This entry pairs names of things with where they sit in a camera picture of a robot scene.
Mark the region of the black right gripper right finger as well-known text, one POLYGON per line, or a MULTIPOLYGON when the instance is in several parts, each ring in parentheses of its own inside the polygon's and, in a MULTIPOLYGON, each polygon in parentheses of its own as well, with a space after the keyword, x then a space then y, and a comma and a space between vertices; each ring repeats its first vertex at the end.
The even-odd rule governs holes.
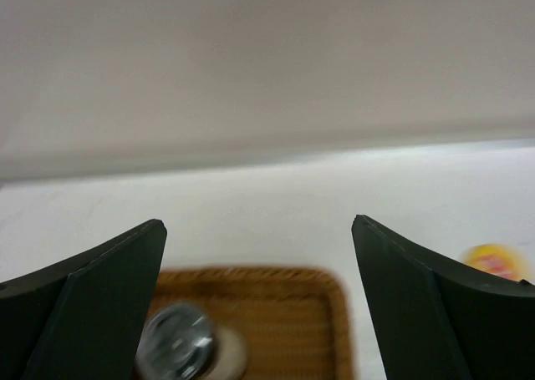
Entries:
POLYGON ((352 236, 388 379, 532 379, 534 286, 426 249, 367 215, 352 236))

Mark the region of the red chili sauce bottle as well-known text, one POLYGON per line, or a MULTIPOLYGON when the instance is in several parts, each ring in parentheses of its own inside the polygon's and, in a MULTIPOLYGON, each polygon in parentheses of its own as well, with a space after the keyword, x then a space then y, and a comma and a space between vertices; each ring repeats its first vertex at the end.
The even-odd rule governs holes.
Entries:
POLYGON ((511 281, 532 281, 529 260, 520 252, 503 244, 473 246, 461 255, 461 262, 511 281))

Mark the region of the clear top salt grinder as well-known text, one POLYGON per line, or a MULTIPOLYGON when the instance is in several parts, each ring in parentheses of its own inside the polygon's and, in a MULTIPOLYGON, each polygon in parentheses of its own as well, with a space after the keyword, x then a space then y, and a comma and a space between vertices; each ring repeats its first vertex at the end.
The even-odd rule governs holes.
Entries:
POLYGON ((248 358, 240 332, 215 323, 200 307, 182 301, 147 321, 135 370, 140 379, 241 379, 248 358))

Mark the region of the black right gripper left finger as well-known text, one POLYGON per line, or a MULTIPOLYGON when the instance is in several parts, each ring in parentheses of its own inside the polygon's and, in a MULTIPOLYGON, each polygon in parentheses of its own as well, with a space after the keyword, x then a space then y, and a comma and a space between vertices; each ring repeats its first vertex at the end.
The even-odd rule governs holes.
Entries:
POLYGON ((1 284, 3 379, 129 379, 167 230, 148 220, 1 284))

